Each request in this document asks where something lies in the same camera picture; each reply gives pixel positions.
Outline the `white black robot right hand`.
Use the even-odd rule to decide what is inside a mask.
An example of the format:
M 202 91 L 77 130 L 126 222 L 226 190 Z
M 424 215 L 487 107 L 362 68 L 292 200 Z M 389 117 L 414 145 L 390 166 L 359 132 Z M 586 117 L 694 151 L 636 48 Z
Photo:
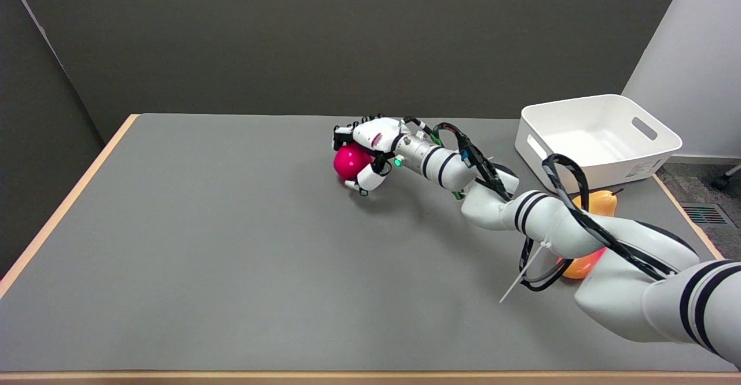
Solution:
M 368 116 L 347 126 L 335 126 L 333 150 L 339 152 L 349 145 L 369 160 L 354 176 L 342 176 L 344 185 L 362 197 L 377 189 L 392 167 L 400 165 L 396 147 L 407 134 L 410 130 L 402 120 L 386 116 Z

